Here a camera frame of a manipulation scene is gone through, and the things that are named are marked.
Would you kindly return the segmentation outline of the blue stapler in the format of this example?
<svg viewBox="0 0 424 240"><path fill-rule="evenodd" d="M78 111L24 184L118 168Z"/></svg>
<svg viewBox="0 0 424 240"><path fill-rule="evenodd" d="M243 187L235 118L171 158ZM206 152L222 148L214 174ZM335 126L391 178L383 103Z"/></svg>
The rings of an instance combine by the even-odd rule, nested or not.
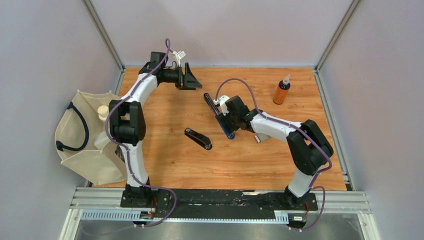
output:
<svg viewBox="0 0 424 240"><path fill-rule="evenodd" d="M235 134L233 131L229 130L227 124L225 123L224 114L220 112L220 110L214 104L212 98L210 97L208 93L204 93L203 98L206 101L207 105L211 108L212 112L214 113L214 117L217 120L218 124L220 125L226 137L230 140L233 140L235 138Z"/></svg>

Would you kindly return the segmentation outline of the black stapler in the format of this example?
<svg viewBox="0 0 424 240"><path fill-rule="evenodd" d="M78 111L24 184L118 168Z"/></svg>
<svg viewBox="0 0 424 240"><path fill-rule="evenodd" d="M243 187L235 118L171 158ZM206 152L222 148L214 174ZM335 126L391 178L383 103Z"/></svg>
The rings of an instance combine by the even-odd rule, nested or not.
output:
<svg viewBox="0 0 424 240"><path fill-rule="evenodd" d="M209 151L213 147L211 140L207 136L191 128L186 128L184 130L184 135L187 136L189 139L193 140L195 143L197 143L199 146L201 146L205 150Z"/></svg>

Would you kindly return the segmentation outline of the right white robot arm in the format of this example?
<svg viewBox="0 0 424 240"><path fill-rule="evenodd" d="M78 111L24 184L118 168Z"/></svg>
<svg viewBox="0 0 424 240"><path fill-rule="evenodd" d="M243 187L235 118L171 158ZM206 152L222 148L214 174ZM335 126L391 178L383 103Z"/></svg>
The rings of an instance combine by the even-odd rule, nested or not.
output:
<svg viewBox="0 0 424 240"><path fill-rule="evenodd" d="M275 138L288 145L296 170L284 190L285 203L293 210L299 209L305 203L318 172L334 154L316 122L310 119L305 122L286 121L262 110L250 110L238 95L223 95L213 103L221 108L219 119L227 134L232 135L241 129L254 133L259 143Z"/></svg>

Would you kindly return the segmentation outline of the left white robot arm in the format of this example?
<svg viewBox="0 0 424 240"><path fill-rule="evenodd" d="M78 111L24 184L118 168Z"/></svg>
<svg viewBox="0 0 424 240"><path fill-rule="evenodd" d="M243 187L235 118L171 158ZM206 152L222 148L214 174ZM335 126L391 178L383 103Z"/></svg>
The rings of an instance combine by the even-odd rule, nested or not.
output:
<svg viewBox="0 0 424 240"><path fill-rule="evenodd" d="M140 69L130 90L121 99L109 103L108 136L120 146L127 170L124 198L133 198L142 208L148 207L153 201L152 186L143 157L143 140L147 131L143 106L161 83L172 83L178 90L202 88L190 64L180 63L185 53L180 51L173 55L176 66L170 68L166 66L168 57L164 52L151 52L150 61Z"/></svg>

